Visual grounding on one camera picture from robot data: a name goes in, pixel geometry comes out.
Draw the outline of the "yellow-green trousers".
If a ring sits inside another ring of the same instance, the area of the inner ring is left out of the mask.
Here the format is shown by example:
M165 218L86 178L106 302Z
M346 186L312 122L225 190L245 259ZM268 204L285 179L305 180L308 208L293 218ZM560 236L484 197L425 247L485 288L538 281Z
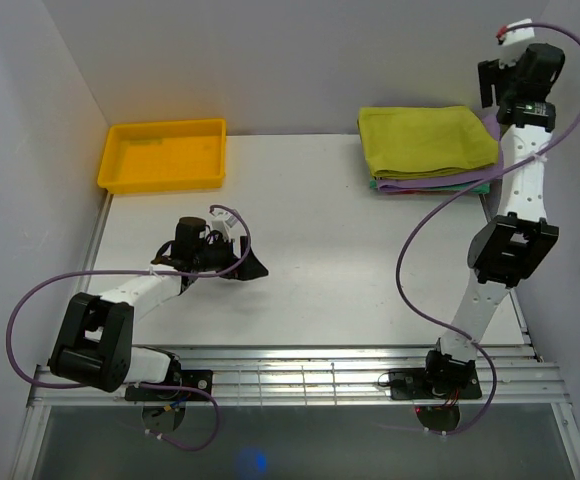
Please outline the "yellow-green trousers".
M466 106L363 107L357 125L372 176L452 176L498 161L498 142Z

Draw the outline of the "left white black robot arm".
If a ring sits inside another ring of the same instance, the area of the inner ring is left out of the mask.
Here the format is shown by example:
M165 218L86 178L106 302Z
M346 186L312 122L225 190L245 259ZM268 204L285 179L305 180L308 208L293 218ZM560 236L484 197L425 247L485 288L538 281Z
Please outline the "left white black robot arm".
M173 239L156 251L145 274L99 294L74 295L48 361L51 373L105 392L147 383L158 398L175 397L182 387L178 361L171 353L134 345L134 326L200 278L251 281L267 276L250 235L233 239L230 234L242 223L227 211L209 221L182 217Z

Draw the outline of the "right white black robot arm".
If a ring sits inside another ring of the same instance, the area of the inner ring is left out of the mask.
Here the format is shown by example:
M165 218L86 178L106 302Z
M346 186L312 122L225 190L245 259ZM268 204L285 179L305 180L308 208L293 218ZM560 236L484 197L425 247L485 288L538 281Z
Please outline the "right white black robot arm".
M426 356L421 382L434 397L458 396L475 383L476 345L499 304L558 240L559 229L548 222L544 207L545 162L530 156L552 139L556 108L547 97L564 63L561 49L531 43L515 63L493 60L478 66L482 104L498 107L503 161L514 170L497 215L470 244L471 273L452 328Z

